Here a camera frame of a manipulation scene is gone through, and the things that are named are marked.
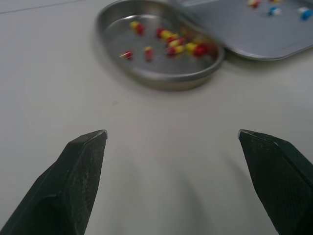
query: metal tray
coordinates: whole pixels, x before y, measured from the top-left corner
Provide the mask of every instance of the metal tray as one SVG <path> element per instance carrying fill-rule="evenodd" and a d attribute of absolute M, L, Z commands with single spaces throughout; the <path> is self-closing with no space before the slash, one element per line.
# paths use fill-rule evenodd
<path fill-rule="evenodd" d="M 273 6 L 263 0 L 252 10 L 247 0 L 169 0 L 194 24 L 223 46 L 254 60 L 279 60 L 313 46 L 313 19 L 301 21 L 297 9 L 312 9 L 310 0 L 283 0 L 280 16 L 268 16 Z"/>
<path fill-rule="evenodd" d="M 136 35 L 130 22 L 145 25 L 143 36 Z M 156 29 L 164 27 L 215 46 L 215 57 L 196 58 L 182 53 L 174 58 L 166 55 L 165 43 L 156 38 Z M 224 50 L 213 38 L 186 21 L 172 6 L 150 0 L 123 0 L 105 7 L 97 17 L 96 30 L 110 57 L 142 83 L 161 90 L 188 90 L 200 86 L 215 72 L 224 58 Z M 144 48 L 152 46 L 154 57 L 146 62 Z M 120 57 L 125 51 L 134 53 L 133 60 Z"/>

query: red and yellow capsule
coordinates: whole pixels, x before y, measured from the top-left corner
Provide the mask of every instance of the red and yellow capsule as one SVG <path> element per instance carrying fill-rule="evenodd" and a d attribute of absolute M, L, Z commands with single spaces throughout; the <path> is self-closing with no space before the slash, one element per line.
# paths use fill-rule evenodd
<path fill-rule="evenodd" d="M 169 36 L 167 39 L 166 39 L 166 43 L 169 44 L 171 43 L 172 41 L 175 41 L 177 38 L 179 37 L 178 34 L 172 34 L 171 36 Z"/>
<path fill-rule="evenodd" d="M 185 39 L 184 38 L 178 38 L 172 42 L 170 42 L 168 44 L 169 47 L 177 47 L 177 46 L 181 46 L 181 45 L 184 45 L 185 44 Z"/>
<path fill-rule="evenodd" d="M 167 48 L 167 54 L 168 55 L 176 55 L 176 54 L 182 53 L 183 51 L 184 51 L 184 47 L 183 46 Z"/>
<path fill-rule="evenodd" d="M 205 45 L 199 45 L 195 43 L 187 43 L 186 49 L 189 53 L 192 53 L 197 57 L 202 57 L 208 52 Z"/>
<path fill-rule="evenodd" d="M 173 35 L 173 33 L 171 31 L 168 31 L 164 28 L 158 28 L 156 30 L 156 36 L 158 38 L 163 39 L 164 41 L 166 41 L 169 37 L 171 37 Z"/>
<path fill-rule="evenodd" d="M 145 27 L 143 24 L 139 23 L 138 21 L 131 22 L 131 28 L 135 31 L 135 33 L 142 35 L 145 31 Z"/>
<path fill-rule="evenodd" d="M 146 61 L 151 62 L 153 58 L 153 49 L 152 47 L 145 47 L 145 58 Z"/>

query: steel tray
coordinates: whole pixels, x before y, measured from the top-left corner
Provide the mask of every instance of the steel tray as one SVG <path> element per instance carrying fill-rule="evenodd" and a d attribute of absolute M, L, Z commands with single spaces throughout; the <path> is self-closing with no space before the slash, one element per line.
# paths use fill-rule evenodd
<path fill-rule="evenodd" d="M 252 10 L 247 0 L 168 0 L 185 17 L 230 51 L 253 60 L 279 60 L 313 46 L 313 19 L 297 9 L 313 9 L 312 0 L 283 0 L 280 16 L 269 16 L 269 0 Z"/>
<path fill-rule="evenodd" d="M 135 34 L 130 23 L 145 25 L 143 36 Z M 165 43 L 156 38 L 156 29 L 167 28 L 187 40 L 211 43 L 216 56 L 196 58 L 182 53 L 174 58 L 166 55 Z M 188 90 L 200 86 L 215 72 L 224 58 L 224 50 L 209 35 L 185 20 L 167 3 L 150 0 L 123 0 L 105 7 L 97 17 L 96 30 L 100 42 L 118 66 L 142 83 L 161 90 Z M 154 57 L 147 62 L 144 48 L 152 46 Z M 133 60 L 120 55 L 131 50 Z"/>

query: capsule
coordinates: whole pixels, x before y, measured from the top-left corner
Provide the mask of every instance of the capsule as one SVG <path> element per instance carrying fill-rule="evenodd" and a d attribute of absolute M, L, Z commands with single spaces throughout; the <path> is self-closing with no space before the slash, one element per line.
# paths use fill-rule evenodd
<path fill-rule="evenodd" d="M 167 39 L 166 39 L 166 43 L 167 44 L 169 44 L 169 43 L 171 43 L 172 41 L 175 41 L 177 38 L 179 37 L 179 35 L 178 34 L 172 34 L 170 37 L 168 37 Z"/>
<path fill-rule="evenodd" d="M 157 38 L 161 38 L 161 33 L 164 31 L 165 29 L 164 28 L 158 28 L 156 30 L 156 37 Z"/>
<path fill-rule="evenodd" d="M 151 62 L 153 58 L 153 49 L 152 47 L 145 47 L 145 58 L 147 62 Z"/>
<path fill-rule="evenodd" d="M 131 28 L 139 35 L 142 35 L 145 30 L 143 24 L 139 23 L 138 21 L 131 22 Z"/>
<path fill-rule="evenodd" d="M 167 48 L 167 54 L 168 55 L 176 55 L 176 54 L 182 53 L 183 51 L 184 51 L 184 47 L 183 46 Z"/>
<path fill-rule="evenodd" d="M 208 53 L 207 47 L 204 44 L 188 43 L 186 49 L 189 53 L 197 57 L 202 57 Z"/>
<path fill-rule="evenodd" d="M 185 44 L 184 38 L 178 38 L 168 44 L 169 47 L 177 47 Z"/>
<path fill-rule="evenodd" d="M 163 30 L 161 33 L 160 33 L 160 37 L 162 40 L 164 41 L 167 41 L 167 39 L 169 37 L 171 37 L 173 35 L 173 33 L 171 31 L 168 31 L 168 30 Z"/>
<path fill-rule="evenodd" d="M 130 50 L 128 50 L 124 52 L 123 54 L 121 54 L 120 57 L 124 57 L 128 60 L 131 60 L 133 58 L 133 53 Z"/>
<path fill-rule="evenodd" d="M 261 0 L 248 0 L 248 6 L 252 9 L 256 9 L 260 6 Z"/>

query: yellow capsule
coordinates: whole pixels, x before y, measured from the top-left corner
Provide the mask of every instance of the yellow capsule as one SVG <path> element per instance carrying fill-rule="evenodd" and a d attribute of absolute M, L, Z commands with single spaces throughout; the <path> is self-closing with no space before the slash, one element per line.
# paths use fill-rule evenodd
<path fill-rule="evenodd" d="M 186 49 L 188 52 L 193 52 L 198 45 L 195 43 L 187 43 Z"/>
<path fill-rule="evenodd" d="M 172 32 L 170 32 L 168 30 L 164 30 L 164 31 L 161 32 L 161 39 L 167 40 L 172 35 L 173 35 Z"/>
<path fill-rule="evenodd" d="M 136 27 L 139 25 L 139 22 L 138 21 L 133 21 L 133 22 L 131 22 L 131 28 L 132 29 L 136 29 Z"/>

